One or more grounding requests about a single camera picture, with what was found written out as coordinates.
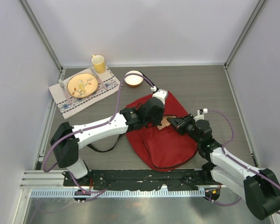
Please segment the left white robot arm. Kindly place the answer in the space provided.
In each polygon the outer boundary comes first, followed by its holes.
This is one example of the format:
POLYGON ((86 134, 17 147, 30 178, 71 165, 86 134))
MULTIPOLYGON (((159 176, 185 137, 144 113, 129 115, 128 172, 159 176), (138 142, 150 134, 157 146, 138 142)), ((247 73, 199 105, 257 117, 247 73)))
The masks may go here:
POLYGON ((73 127, 61 124, 52 139, 52 148, 59 168, 66 168, 79 186, 89 183, 90 174, 85 162, 79 157, 83 147, 113 135, 123 135, 161 124, 165 100, 149 98, 139 107, 125 108, 111 118, 73 127))

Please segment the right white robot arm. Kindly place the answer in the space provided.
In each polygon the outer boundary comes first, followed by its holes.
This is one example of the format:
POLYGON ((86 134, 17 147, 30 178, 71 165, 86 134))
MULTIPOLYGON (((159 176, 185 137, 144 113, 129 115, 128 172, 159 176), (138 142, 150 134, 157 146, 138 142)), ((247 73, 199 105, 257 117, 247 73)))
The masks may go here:
POLYGON ((228 152, 213 138, 210 123, 202 115, 167 120, 180 135, 194 140, 198 153, 207 160, 207 169, 201 173, 204 183, 228 187, 259 220, 280 211, 280 184, 272 170, 250 166, 228 152))

